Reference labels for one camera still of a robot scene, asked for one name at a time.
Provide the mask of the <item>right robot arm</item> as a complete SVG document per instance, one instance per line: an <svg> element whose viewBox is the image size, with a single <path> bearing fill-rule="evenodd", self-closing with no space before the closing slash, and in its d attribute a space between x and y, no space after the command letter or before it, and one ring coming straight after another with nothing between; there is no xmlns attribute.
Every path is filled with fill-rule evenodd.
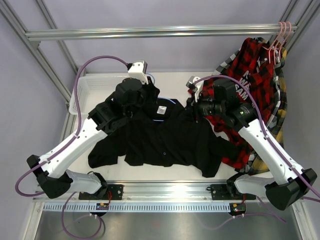
<svg viewBox="0 0 320 240"><path fill-rule="evenodd" d="M204 97L204 81L212 78L213 97ZM192 76L186 86L191 90L187 106L201 117L219 116L235 130L267 165L271 177L237 173L226 181L226 193L237 199L242 195L266 198L278 210L285 210L303 198L308 191L319 196L313 188L316 172L298 164L278 143L263 122L258 105L240 101L236 87L247 88L239 81L225 75L204 78Z"/></svg>

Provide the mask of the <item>light blue wire hanger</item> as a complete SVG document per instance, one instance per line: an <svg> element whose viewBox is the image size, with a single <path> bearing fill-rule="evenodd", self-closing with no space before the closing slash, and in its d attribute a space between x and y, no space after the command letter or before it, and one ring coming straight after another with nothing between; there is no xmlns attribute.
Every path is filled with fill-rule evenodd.
<svg viewBox="0 0 320 240"><path fill-rule="evenodd" d="M157 97L155 106L151 107L151 118L154 122L163 122L172 112L177 102L167 97Z"/></svg>

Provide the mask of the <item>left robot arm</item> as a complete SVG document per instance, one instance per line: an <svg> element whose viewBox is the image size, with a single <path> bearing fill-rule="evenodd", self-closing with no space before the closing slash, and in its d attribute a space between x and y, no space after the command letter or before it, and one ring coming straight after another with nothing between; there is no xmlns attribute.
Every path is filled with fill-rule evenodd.
<svg viewBox="0 0 320 240"><path fill-rule="evenodd" d="M101 174L74 172L69 166L90 147L125 126L142 107L156 103L159 93L151 81L126 78L89 112L79 130L48 153L31 155L26 161L44 194L56 199L66 193L83 192L103 199L108 184Z"/></svg>

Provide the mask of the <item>black polo shirt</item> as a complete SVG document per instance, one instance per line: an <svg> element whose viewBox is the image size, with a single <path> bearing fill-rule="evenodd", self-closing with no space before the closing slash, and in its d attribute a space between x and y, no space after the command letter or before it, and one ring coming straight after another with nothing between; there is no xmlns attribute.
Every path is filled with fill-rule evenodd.
<svg viewBox="0 0 320 240"><path fill-rule="evenodd" d="M145 105L126 125L99 141L88 155L89 166L115 165L124 156L130 166L194 166L203 177L211 178L224 158L238 157L237 147L216 136L206 118L191 117L178 100L173 100L177 104L163 122L151 118L156 103Z"/></svg>

